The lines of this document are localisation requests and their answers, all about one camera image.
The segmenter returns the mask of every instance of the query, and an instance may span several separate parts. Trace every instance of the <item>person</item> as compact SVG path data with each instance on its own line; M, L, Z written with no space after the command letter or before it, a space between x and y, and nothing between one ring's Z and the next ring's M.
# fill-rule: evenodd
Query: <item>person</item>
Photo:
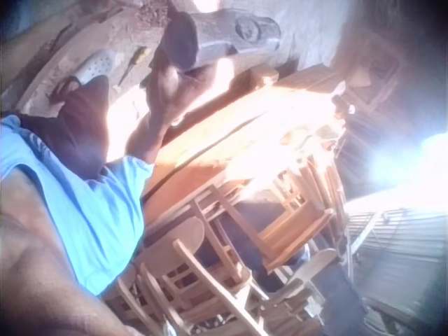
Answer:
M132 335L98 298L144 231L140 196L173 120L207 90L214 66L178 73L156 50L150 113L106 163L109 81L72 88L56 118L1 120L2 335Z

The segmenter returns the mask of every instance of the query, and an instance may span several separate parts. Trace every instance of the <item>leg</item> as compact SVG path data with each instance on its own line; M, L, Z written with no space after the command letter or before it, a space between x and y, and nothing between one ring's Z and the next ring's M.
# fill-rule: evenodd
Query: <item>leg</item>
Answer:
M35 133L73 173L96 179L106 163L109 135L109 80L93 78L70 92L56 118L19 115L22 127Z

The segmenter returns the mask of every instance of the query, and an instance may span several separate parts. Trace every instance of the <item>sawdust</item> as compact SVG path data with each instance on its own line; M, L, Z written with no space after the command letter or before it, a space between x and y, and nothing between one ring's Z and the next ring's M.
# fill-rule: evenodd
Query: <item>sawdust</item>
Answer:
M168 23L168 0L145 0L136 14L140 24L147 29L165 27Z

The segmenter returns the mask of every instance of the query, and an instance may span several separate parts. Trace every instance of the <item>hammer head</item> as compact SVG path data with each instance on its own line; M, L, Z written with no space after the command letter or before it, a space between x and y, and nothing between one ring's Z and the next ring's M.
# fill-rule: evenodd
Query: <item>hammer head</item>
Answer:
M190 71L223 57L274 52L280 38L280 27L273 19L245 10L180 12L173 15L160 47L171 64L180 71Z

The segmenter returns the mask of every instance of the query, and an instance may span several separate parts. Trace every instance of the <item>light blue shirt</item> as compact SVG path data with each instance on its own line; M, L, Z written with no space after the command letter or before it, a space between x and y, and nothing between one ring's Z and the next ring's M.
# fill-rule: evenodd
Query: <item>light blue shirt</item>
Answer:
M83 181L10 115L1 121L1 179L20 168L40 190L80 285L100 294L124 270L144 231L140 196L153 166L123 157Z

